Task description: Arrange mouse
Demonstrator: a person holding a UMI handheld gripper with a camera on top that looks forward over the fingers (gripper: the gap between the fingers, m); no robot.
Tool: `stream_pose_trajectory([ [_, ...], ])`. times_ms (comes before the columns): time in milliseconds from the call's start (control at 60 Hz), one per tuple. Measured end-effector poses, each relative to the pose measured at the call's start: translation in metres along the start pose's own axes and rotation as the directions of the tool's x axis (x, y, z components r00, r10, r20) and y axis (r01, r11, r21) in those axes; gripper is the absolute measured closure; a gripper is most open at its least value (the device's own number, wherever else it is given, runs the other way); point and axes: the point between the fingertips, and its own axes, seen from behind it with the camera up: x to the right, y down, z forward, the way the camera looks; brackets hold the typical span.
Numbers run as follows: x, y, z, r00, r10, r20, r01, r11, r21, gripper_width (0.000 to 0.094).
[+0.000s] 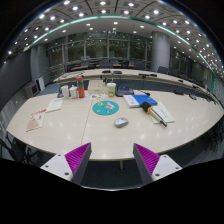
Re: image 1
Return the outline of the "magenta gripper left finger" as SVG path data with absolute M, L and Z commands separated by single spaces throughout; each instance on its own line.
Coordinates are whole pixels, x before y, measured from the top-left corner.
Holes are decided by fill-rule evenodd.
M 56 154 L 41 169 L 79 185 L 91 152 L 91 144 L 84 144 L 65 155 Z

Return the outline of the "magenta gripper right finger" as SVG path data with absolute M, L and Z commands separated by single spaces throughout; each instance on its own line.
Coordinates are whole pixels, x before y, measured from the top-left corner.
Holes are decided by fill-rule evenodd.
M 144 185 L 182 169 L 168 155 L 158 155 L 139 144 L 134 144 L 133 154 Z

